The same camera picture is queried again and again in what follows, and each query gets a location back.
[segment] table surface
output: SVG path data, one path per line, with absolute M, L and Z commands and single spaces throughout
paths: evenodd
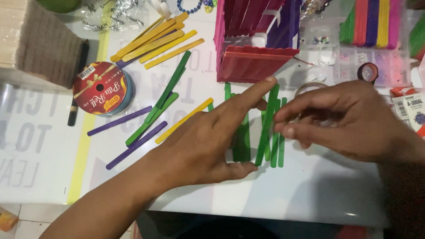
M 153 9 L 149 10 L 145 20 L 152 23 L 158 15 Z M 90 40 L 88 62 L 94 62 L 99 44 L 97 33 L 83 30 L 78 17 L 60 17 L 77 35 Z M 212 41 L 215 13 L 206 14 L 202 10 L 191 14 L 184 23 L 184 31 L 198 31 L 193 41 L 202 37 L 205 43 L 192 50 L 187 70 L 175 88 L 180 100 L 170 106 L 156 125 L 166 120 L 169 127 L 172 126 L 208 97 L 214 99 L 215 106 L 224 101 L 224 84 L 215 82 Z M 137 32 L 110 34 L 107 56 L 113 55 L 135 35 Z M 318 53 L 302 52 L 299 57 L 315 63 Z M 177 62 L 178 59 L 173 58 L 149 70 L 139 63 L 126 67 L 125 71 L 132 76 L 138 91 L 124 114 L 153 105 Z M 276 73 L 281 85 L 280 98 L 293 98 L 294 90 L 308 74 L 308 67 L 291 60 Z M 328 73 L 326 83 L 333 84 L 332 68 L 324 70 Z M 415 72 L 412 72 L 412 78 L 418 78 Z M 232 84 L 232 92 L 241 93 L 249 85 Z M 86 113 L 79 110 L 76 125 L 67 126 L 71 94 L 10 85 L 2 85 L 1 90 L 0 130 L 4 143 L 0 145 L 0 202 L 66 203 L 77 150 L 81 147 L 88 149 L 81 184 L 80 196 L 83 196 L 156 146 L 153 140 L 149 141 L 108 171 L 105 165 L 125 150 L 124 141 L 137 129 L 144 116 L 95 135 L 89 145 L 84 145 L 86 142 L 81 141 L 80 136 L 87 132 L 84 128 L 88 120 Z M 122 116 L 112 119 L 96 117 L 93 123 L 98 127 Z M 249 118 L 254 159 L 261 131 L 261 114 L 251 110 Z M 388 225 L 374 164 L 350 161 L 318 145 L 302 151 L 297 143 L 287 140 L 285 148 L 283 168 L 271 168 L 266 162 L 258 172 L 243 180 L 176 188 L 160 196 L 150 209 L 377 227 Z M 231 151 L 227 158 L 232 160 Z

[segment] black pencil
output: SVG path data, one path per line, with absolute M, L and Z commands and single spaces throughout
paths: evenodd
M 78 65 L 78 72 L 82 71 L 84 69 L 85 65 L 87 64 L 87 56 L 88 56 L 89 48 L 90 47 L 89 47 L 89 44 L 88 44 L 88 40 L 86 40 L 82 44 L 82 51 L 81 51 L 80 63 Z M 75 102 L 75 99 L 72 98 L 71 110 L 69 112 L 69 117 L 68 117 L 68 126 L 74 126 L 75 125 L 75 121 L 77 120 L 77 110 L 78 110 L 78 105 Z

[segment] tile floor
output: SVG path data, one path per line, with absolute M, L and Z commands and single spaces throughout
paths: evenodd
M 0 231 L 0 239 L 38 239 L 46 228 L 68 205 L 53 204 L 0 204 L 0 207 L 19 215 L 18 224 L 9 232 Z M 121 239 L 130 239 L 131 228 Z

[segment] hand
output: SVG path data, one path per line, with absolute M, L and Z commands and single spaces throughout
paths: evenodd
M 288 123 L 300 115 L 297 123 Z M 301 94 L 275 114 L 275 131 L 301 147 L 325 146 L 365 162 L 416 160 L 424 141 L 392 113 L 372 84 L 356 80 Z M 331 119 L 332 127 L 318 121 Z
M 171 182 L 167 189 L 242 179 L 257 171 L 252 162 L 226 163 L 225 153 L 247 112 L 252 108 L 266 109 L 262 96 L 276 82 L 276 78 L 269 77 L 211 112 L 198 112 L 190 117 L 150 152 L 149 168 L 157 169 L 161 177 Z

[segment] stack of popsicle sticks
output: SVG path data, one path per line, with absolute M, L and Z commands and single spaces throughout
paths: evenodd
M 2 1 L 0 13 L 1 81 L 70 90 L 83 40 L 36 0 Z
M 186 34 L 182 31 L 182 28 L 184 27 L 183 21 L 186 20 L 187 17 L 188 14 L 186 12 L 166 21 L 164 21 L 164 17 L 160 17 L 127 46 L 123 47 L 117 51 L 115 55 L 111 56 L 111 61 L 116 62 L 117 65 L 121 68 L 135 61 L 136 59 L 139 59 L 140 63 L 144 63 L 193 37 L 197 34 L 195 30 L 192 30 Z M 145 68 L 148 69 L 153 67 L 190 48 L 193 48 L 194 46 L 201 44 L 202 42 L 204 42 L 204 39 L 201 38 L 186 46 L 176 49 L 175 51 L 172 51 L 146 64 Z

